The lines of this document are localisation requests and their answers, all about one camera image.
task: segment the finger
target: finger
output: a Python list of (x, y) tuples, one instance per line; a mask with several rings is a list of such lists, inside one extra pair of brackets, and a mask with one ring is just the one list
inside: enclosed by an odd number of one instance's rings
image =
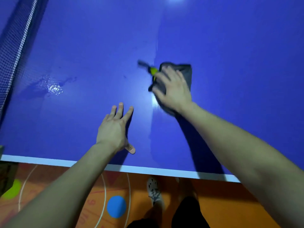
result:
[(123, 110), (124, 110), (123, 107), (124, 107), (123, 103), (120, 102), (119, 105), (118, 105), (118, 110), (117, 110), (117, 113), (116, 113), (114, 119), (121, 119), (121, 117), (123, 115)]
[(102, 122), (106, 121), (108, 119), (109, 115), (107, 114), (104, 119), (102, 120)]
[(132, 116), (132, 113), (134, 111), (133, 106), (130, 106), (128, 112), (123, 116), (122, 120), (124, 121), (124, 123), (126, 124), (127, 121), (130, 119), (130, 117)]
[(116, 105), (112, 106), (111, 113), (110, 113), (110, 115), (108, 117), (108, 120), (111, 120), (111, 119), (114, 118), (115, 113), (116, 113), (116, 108), (117, 108)]
[(129, 153), (135, 154), (135, 148), (134, 148), (134, 146), (132, 146), (131, 144), (129, 144), (128, 140), (127, 140), (127, 143), (128, 143), (128, 144), (126, 145), (125, 149), (126, 149), (127, 151), (129, 151)]
[(170, 83), (170, 80), (161, 72), (157, 72), (156, 74), (154, 74), (154, 76), (156, 78), (159, 78), (165, 84), (165, 86)]
[(176, 73), (182, 81), (185, 81), (184, 75), (179, 70), (177, 70)]
[(171, 66), (163, 67), (162, 70), (164, 70), (164, 72), (168, 75), (171, 81), (177, 80), (177, 75), (175, 73), (175, 70)]
[(161, 101), (161, 102), (164, 102), (165, 100), (165, 95), (163, 94), (162, 91), (160, 91), (157, 87), (153, 87), (152, 88), (152, 92), (155, 94), (156, 97), (158, 97), (158, 99)]

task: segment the green circle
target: green circle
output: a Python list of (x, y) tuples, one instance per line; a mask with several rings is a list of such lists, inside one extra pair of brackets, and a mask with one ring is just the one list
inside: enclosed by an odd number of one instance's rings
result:
[(5, 192), (2, 197), (4, 199), (13, 199), (14, 197), (16, 197), (21, 189), (21, 182), (19, 179), (15, 179), (13, 186), (7, 191)]

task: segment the orange floor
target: orange floor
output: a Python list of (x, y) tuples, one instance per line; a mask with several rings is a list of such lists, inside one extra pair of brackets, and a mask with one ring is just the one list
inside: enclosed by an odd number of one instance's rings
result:
[[(0, 198), (0, 226), (66, 170), (64, 167), (20, 164), (10, 194)], [(133, 220), (141, 219), (151, 208), (146, 191), (148, 178), (144, 174), (105, 171), (90, 192), (77, 227), (123, 228)], [(159, 176), (158, 181), (166, 207), (163, 227), (171, 227), (171, 219), (178, 207), (177, 182), (173, 177), (163, 176)], [(202, 214), (211, 228), (279, 227), (241, 184), (211, 180), (192, 182)], [(114, 196), (121, 196), (126, 205), (119, 218), (109, 214), (113, 202), (109, 200)]]

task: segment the blue circle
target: blue circle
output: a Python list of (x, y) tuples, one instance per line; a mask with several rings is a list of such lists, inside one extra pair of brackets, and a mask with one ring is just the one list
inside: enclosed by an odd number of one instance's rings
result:
[(127, 203), (121, 196), (113, 196), (107, 204), (107, 211), (112, 218), (121, 217), (127, 209)]

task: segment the table surface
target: table surface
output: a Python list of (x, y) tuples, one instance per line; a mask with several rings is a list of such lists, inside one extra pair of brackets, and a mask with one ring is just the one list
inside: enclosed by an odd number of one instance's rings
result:
[(304, 0), (49, 0), (0, 129), (1, 160), (71, 166), (134, 106), (108, 170), (237, 181), (159, 108), (141, 59), (190, 63), (193, 100), (304, 169)]

